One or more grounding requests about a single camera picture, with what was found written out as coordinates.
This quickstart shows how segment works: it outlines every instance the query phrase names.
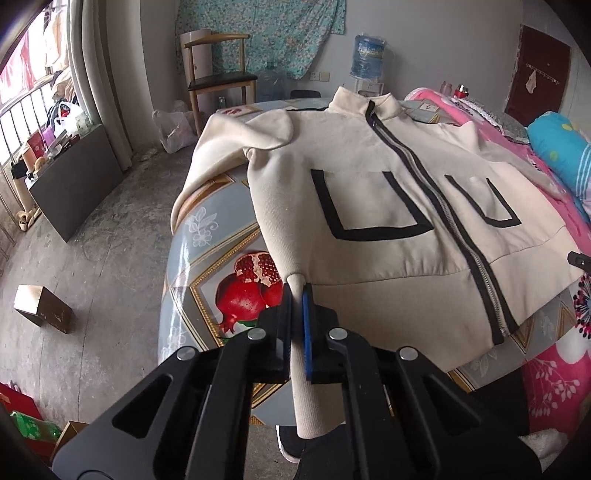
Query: pillow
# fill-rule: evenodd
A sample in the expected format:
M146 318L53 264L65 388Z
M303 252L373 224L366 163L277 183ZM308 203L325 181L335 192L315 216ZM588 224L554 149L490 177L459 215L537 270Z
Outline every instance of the pillow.
M546 112L527 128L531 148L591 212L591 143L568 118Z

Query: cream jacket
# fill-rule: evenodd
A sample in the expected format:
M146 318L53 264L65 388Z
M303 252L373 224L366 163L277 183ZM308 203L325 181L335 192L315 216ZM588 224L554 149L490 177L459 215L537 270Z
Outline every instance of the cream jacket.
M543 173L462 127L412 121L391 95L340 88L325 111L213 115L183 201L248 162L257 221L296 303L305 283L374 346L411 345L451 370L485 353L580 276ZM301 437L342 421L340 393L312 387L299 338L291 375Z

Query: cardboard box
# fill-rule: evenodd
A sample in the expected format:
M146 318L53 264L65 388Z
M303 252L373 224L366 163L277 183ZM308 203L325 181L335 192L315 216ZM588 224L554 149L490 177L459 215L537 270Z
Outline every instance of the cardboard box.
M57 439L56 446L53 449L53 453L50 457L50 462L53 463L53 459L56 457L56 453L59 451L60 448L62 448L66 443L72 440L72 438L78 435L87 426L87 423L83 423L81 421L69 421L66 425L66 428L63 430L60 437Z
M14 309L39 327L47 322L60 332L70 331L72 309L41 285L19 285Z

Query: gray wall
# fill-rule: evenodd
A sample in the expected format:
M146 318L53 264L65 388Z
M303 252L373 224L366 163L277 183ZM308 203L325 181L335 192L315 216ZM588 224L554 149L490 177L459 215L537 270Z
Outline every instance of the gray wall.
M153 109L170 111L184 99L178 81L174 24L180 0L141 0L144 62Z
M386 90L403 98L417 87L439 90L446 80L464 83L470 95L502 108L509 92L522 21L515 0L348 0L346 34L331 35L313 70L330 82L298 86L332 95L349 77L355 35L385 38Z

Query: pomegranate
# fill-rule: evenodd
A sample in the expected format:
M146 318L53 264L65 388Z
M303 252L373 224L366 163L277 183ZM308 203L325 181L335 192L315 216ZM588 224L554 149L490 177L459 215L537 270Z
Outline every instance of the pomegranate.
M256 320L265 308L258 283L245 283L238 280L236 274L228 275L217 286L216 306L223 313L220 330L234 332L236 322Z
M283 296L283 283L274 283L270 287L261 285L261 295L268 307L277 307Z
M262 283L271 287L281 282L275 262L268 252L256 252L241 256L234 264L236 277L244 283Z

